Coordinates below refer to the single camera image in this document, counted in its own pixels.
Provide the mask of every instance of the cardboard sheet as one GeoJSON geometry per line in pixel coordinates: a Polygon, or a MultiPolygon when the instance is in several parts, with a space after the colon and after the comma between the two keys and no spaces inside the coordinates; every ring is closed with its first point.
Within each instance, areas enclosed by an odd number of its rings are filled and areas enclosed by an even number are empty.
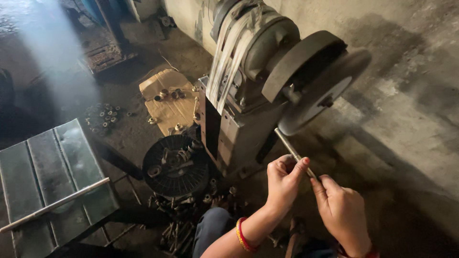
{"type": "Polygon", "coordinates": [[[168,128],[175,127],[177,123],[187,127],[193,124],[195,97],[199,97],[199,92],[192,91],[192,87],[191,82],[183,74],[170,69],[151,76],[139,85],[140,92],[146,99],[145,106],[150,115],[158,119],[159,129],[164,135],[169,135],[168,128]],[[185,93],[185,98],[176,100],[169,94],[162,101],[154,101],[153,98],[159,95],[162,89],[168,89],[169,92],[181,89],[185,93]]]}

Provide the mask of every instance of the hand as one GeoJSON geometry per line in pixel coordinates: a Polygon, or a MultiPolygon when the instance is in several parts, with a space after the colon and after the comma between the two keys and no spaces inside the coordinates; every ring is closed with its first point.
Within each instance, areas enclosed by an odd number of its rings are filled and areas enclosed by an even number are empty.
{"type": "Polygon", "coordinates": [[[319,214],[325,227],[350,257],[364,257],[371,249],[364,199],[359,193],[339,186],[330,176],[311,178],[319,214]]]}
{"type": "Polygon", "coordinates": [[[266,206],[275,215],[285,216],[297,197],[298,184],[309,167],[309,158],[298,163],[292,155],[284,155],[268,165],[268,200],[266,206]]]}

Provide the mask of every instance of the grinding wheel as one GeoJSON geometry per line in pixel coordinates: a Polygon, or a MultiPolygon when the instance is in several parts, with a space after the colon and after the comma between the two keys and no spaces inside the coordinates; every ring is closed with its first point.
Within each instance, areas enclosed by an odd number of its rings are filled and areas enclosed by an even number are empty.
{"type": "Polygon", "coordinates": [[[328,66],[312,83],[304,86],[301,98],[287,108],[279,121],[279,129],[285,135],[294,135],[307,122],[333,104],[371,61],[366,50],[343,54],[328,66]]]}

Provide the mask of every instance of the circular fan cover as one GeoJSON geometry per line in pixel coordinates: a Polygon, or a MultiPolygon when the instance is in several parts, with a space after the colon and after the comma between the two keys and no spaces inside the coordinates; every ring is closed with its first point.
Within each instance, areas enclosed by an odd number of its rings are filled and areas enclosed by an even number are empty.
{"type": "Polygon", "coordinates": [[[177,169],[177,166],[162,164],[165,148],[177,153],[179,150],[187,150],[192,142],[193,139],[186,135],[167,136],[156,142],[145,154],[142,173],[145,182],[157,194],[165,197],[179,197],[199,191],[206,186],[209,180],[209,169],[207,154],[202,148],[194,152],[187,162],[188,165],[185,164],[182,168],[177,169]],[[161,172],[151,177],[148,174],[149,169],[158,167],[161,167],[161,172]]]}

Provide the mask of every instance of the concrete wall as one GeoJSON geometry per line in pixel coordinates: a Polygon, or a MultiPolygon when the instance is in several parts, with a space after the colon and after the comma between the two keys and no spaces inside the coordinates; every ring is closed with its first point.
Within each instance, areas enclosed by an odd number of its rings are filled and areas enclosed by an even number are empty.
{"type": "MultiPolygon", "coordinates": [[[[207,6],[164,0],[210,53],[207,6]]],[[[328,30],[373,62],[310,125],[367,181],[385,182],[459,240],[459,3],[449,0],[266,0],[304,38],[328,30]]]]}

